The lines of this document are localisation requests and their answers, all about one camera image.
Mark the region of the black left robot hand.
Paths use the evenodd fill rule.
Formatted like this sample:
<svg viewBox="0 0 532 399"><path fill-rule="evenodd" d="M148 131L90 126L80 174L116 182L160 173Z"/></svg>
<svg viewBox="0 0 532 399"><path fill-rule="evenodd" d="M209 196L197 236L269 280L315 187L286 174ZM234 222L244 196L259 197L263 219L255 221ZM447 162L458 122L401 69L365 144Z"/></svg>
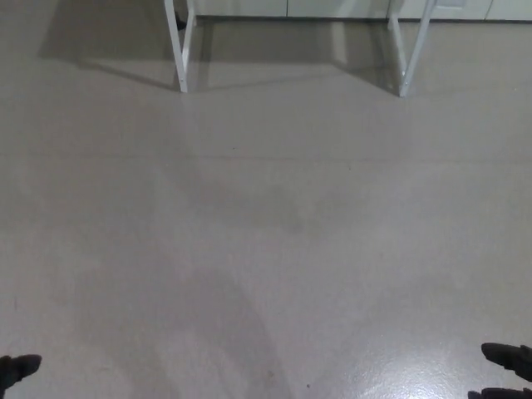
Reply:
<svg viewBox="0 0 532 399"><path fill-rule="evenodd" d="M1 389L7 390L22 379L36 373L41 363L42 357L37 354L1 357Z"/></svg>

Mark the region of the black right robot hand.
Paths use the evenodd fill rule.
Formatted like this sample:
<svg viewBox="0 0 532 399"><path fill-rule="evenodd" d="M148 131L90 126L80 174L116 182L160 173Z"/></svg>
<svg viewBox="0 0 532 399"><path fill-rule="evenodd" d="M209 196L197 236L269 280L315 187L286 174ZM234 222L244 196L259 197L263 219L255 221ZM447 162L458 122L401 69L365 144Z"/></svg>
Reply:
<svg viewBox="0 0 532 399"><path fill-rule="evenodd" d="M484 342L481 351L489 362L513 372L527 382L531 382L531 348L525 345L513 346L497 342ZM480 392L469 392L468 398L481 399L530 399L531 390L487 387Z"/></svg>

